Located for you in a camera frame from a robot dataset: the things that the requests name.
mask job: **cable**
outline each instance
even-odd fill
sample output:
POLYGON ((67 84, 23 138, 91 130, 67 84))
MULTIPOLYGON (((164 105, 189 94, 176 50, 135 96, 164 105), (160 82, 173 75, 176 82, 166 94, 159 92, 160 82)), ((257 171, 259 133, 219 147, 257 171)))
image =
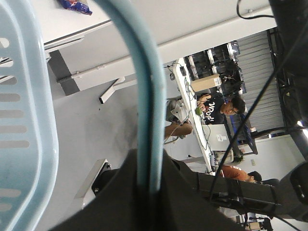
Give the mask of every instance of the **cable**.
POLYGON ((282 219, 281 217, 275 216, 276 218, 278 218, 279 220, 283 221, 284 223, 288 224, 289 226, 291 226, 293 229, 297 230, 297 231, 301 231, 300 229, 298 229, 297 227, 295 227, 294 225, 292 225, 290 222, 286 221, 285 219, 282 219))
MULTIPOLYGON (((189 97, 190 108, 192 108, 192 100, 194 99, 194 96, 196 95, 196 92, 195 92, 195 91, 193 91, 193 92, 191 91, 191 89, 193 89, 193 88, 191 87, 190 84, 188 84, 188 81, 187 81, 187 78, 186 78, 186 77, 185 77, 185 79, 184 79, 184 83, 185 83, 186 93, 188 94, 188 97, 189 97)), ((200 141, 202 148, 206 151, 206 150, 207 150, 207 146, 208 146, 208 148, 209 148, 209 150, 210 150, 210 153, 211 153, 212 155, 214 155, 214 154, 213 154, 213 151, 211 150, 210 144, 207 142, 206 135, 205 135, 205 133, 204 133, 203 130, 202 130, 202 132, 203 132, 203 135, 204 135, 205 140, 206 140, 206 146, 205 146, 205 147, 203 146, 202 142, 200 141)))
POLYGON ((241 2, 241 0, 237 1, 236 13, 242 19, 255 19, 255 18, 264 18, 264 17, 266 17, 266 18, 274 18, 273 15, 266 15, 266 14, 260 14, 260 15, 256 15, 256 16, 252 16, 252 17, 243 17, 243 16, 240 15, 240 2, 241 2))
MULTIPOLYGON (((279 65, 279 67, 270 75, 269 79, 266 81, 266 83, 264 84, 261 92, 259 93, 259 95, 257 96, 256 100, 254 101, 253 105, 251 106, 251 108, 249 109, 247 115, 245 116, 244 120, 241 122, 240 126, 238 127, 236 133, 234 134, 234 136, 232 137, 232 140, 223 156, 223 158, 221 159, 220 165, 217 169, 217 172, 219 172, 222 169, 223 163, 225 162, 227 155, 232 147, 232 145, 235 143, 237 136, 239 135, 240 131, 242 130, 242 128, 244 127, 246 121, 249 119, 250 115, 252 114, 252 112, 254 111, 254 109, 256 108, 257 104, 259 103, 260 99, 262 98, 264 92, 266 91, 266 89, 268 88, 268 86, 270 85, 271 81, 273 80, 273 78, 277 75, 277 73, 283 68, 283 65, 286 63, 286 61, 288 60, 288 58, 290 57, 291 53, 293 52, 293 50, 295 49, 295 47, 297 46, 298 42, 301 40, 301 38, 303 37, 305 30, 308 27, 308 21, 306 22, 306 24, 303 26, 301 32, 299 33, 299 35, 297 36, 294 44, 292 45, 292 47, 290 48, 290 50, 288 51, 288 53, 286 54, 286 56, 284 57, 284 59, 282 60, 281 64, 279 65)), ((214 180, 212 182, 211 185, 211 189, 210 189, 210 196, 209 196, 209 201, 211 202, 212 197, 213 197, 213 190, 215 187, 215 184, 217 182, 218 179, 218 174, 215 175, 214 180)))

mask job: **cardboard box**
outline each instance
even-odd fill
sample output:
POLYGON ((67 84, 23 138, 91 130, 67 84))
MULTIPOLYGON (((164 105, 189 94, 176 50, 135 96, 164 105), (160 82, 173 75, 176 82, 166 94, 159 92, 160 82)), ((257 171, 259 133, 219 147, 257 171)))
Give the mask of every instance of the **cardboard box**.
POLYGON ((192 89, 194 91, 201 91, 221 85, 221 79, 219 74, 201 78, 191 82, 192 89))

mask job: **sticker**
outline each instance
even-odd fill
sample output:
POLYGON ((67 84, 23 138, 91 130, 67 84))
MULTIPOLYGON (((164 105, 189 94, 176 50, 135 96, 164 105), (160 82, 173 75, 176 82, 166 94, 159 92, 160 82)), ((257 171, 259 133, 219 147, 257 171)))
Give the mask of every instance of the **sticker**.
POLYGON ((223 142, 222 135, 216 135, 216 137, 219 142, 223 142))
POLYGON ((215 86, 221 85, 221 80, 220 80, 220 78, 219 78, 219 77, 218 77, 218 78, 215 78, 215 79, 214 79, 214 83, 215 83, 215 86))
POLYGON ((227 137, 226 136, 222 136, 222 135, 216 135, 216 137, 217 137, 217 140, 219 141, 219 142, 223 142, 224 140, 226 140, 227 139, 227 137))

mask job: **laptop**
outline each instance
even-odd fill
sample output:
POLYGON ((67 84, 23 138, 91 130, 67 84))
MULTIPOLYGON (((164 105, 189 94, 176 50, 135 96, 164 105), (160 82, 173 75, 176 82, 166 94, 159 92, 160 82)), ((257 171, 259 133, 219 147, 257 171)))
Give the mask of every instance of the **laptop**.
POLYGON ((230 141, 224 124, 202 125, 202 129, 212 151, 227 150, 230 141))

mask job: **basket slot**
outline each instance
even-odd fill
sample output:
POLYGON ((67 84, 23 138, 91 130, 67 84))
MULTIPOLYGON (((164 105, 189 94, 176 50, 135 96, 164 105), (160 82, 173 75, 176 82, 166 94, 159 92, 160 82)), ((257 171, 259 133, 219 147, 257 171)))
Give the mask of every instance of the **basket slot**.
POLYGON ((0 67, 11 67, 13 66, 13 64, 14 61, 8 57, 0 58, 0 67))
POLYGON ((0 141, 0 148, 28 148, 28 141, 0 141))
POLYGON ((22 118, 24 112, 21 110, 0 110, 0 118, 22 118))
POLYGON ((0 85, 14 85, 17 79, 14 76, 0 76, 0 85))
POLYGON ((0 203, 0 212, 7 212, 10 211, 12 208, 11 204, 7 204, 7 203, 0 203))
POLYGON ((16 93, 0 93, 0 102, 17 102, 20 101, 20 95, 16 93))
POLYGON ((12 126, 0 126, 0 133, 25 133, 27 132, 26 126, 12 125, 12 126))
POLYGON ((0 48, 7 48, 10 45, 10 41, 6 38, 0 38, 0 48))

